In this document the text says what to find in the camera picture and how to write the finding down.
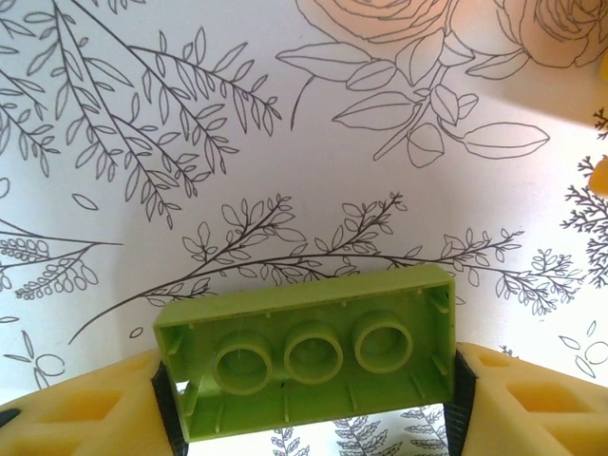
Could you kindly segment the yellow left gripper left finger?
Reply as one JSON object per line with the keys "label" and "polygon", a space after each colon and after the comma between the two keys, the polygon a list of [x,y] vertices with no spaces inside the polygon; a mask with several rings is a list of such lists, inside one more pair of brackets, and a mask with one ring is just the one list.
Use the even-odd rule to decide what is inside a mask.
{"label": "yellow left gripper left finger", "polygon": [[184,437],[157,349],[1,407],[3,455],[182,455]]}

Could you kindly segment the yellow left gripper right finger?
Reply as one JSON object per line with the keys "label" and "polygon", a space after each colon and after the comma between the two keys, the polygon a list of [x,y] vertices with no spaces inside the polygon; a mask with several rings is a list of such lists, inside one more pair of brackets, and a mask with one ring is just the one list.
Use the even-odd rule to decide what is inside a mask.
{"label": "yellow left gripper right finger", "polygon": [[460,343],[444,405],[451,455],[607,452],[607,389],[499,351]]}

